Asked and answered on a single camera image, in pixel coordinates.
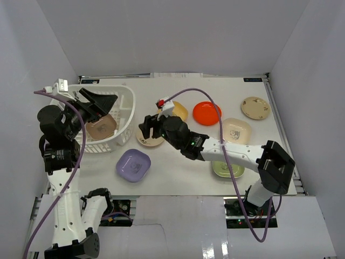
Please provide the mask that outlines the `brown square panda plate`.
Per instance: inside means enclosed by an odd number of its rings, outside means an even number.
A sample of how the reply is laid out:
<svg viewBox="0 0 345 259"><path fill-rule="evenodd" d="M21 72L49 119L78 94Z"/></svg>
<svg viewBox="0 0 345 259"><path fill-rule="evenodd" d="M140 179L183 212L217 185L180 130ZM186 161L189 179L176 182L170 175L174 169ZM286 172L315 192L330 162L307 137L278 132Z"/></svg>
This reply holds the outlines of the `brown square panda plate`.
<svg viewBox="0 0 345 259"><path fill-rule="evenodd" d="M86 124L86 131L93 140L103 140L112 135L116 127L115 119L108 114L96 122L88 122Z"/></svg>

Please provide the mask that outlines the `purple square panda plate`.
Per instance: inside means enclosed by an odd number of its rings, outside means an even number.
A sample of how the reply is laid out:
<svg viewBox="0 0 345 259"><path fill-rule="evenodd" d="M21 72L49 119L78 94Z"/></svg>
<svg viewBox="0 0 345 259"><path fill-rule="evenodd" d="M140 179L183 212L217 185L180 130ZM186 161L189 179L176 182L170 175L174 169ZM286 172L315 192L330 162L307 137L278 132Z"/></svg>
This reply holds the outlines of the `purple square panda plate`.
<svg viewBox="0 0 345 259"><path fill-rule="evenodd" d="M135 183L141 181L151 166L150 157L137 150L128 149L116 164L116 172L125 180Z"/></svg>

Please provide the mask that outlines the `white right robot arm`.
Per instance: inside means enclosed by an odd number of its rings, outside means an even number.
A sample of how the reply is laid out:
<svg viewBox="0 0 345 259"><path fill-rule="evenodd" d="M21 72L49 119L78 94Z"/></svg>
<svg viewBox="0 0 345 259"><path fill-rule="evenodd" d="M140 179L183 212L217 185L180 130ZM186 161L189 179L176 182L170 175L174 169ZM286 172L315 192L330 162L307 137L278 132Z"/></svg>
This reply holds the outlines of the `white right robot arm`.
<svg viewBox="0 0 345 259"><path fill-rule="evenodd" d="M162 137L190 160L221 161L242 166L259 174L243 202L244 210L256 215L274 194L286 195L295 161L280 146L269 140L264 145L243 145L220 141L189 130L179 117L148 115L139 124L143 137Z"/></svg>

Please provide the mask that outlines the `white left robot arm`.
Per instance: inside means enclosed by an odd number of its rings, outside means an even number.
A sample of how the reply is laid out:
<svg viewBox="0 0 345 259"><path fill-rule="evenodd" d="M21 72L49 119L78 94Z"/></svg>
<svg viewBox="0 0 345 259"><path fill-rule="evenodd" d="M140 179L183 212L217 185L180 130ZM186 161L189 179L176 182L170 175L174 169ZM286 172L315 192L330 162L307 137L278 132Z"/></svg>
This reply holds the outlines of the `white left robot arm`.
<svg viewBox="0 0 345 259"><path fill-rule="evenodd" d="M85 137L85 123L106 116L118 97L92 93L85 88L79 93L86 98L85 103L67 95L60 99L64 108L48 105L37 114L43 133L39 149L54 197L48 209L54 212L53 239L51 247L44 252L45 258L97 258L100 254L98 227L102 217L114 209L107 188L80 196L80 162L86 141L79 144L75 137L78 133Z"/></svg>

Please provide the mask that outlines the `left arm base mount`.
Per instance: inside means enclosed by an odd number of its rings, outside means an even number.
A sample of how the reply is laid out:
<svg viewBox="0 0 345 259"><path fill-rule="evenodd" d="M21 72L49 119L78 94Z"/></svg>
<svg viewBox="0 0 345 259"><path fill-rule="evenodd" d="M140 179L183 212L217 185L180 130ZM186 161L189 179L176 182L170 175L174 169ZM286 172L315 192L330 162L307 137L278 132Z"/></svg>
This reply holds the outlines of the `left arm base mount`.
<svg viewBox="0 0 345 259"><path fill-rule="evenodd" d="M83 223L96 223L101 227L131 226L130 200L107 201L104 197L82 197L81 218Z"/></svg>

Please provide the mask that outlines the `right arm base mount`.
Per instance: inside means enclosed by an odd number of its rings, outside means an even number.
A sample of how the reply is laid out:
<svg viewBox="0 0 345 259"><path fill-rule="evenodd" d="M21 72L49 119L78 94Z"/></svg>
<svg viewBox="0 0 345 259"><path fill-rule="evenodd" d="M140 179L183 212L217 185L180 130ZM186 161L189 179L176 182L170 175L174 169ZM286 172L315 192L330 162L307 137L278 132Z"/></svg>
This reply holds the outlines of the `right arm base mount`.
<svg viewBox="0 0 345 259"><path fill-rule="evenodd" d="M266 201L263 207L254 212L247 212L249 222L254 229L265 228L268 205L269 201ZM227 229L249 229L237 198L224 199L224 208Z"/></svg>

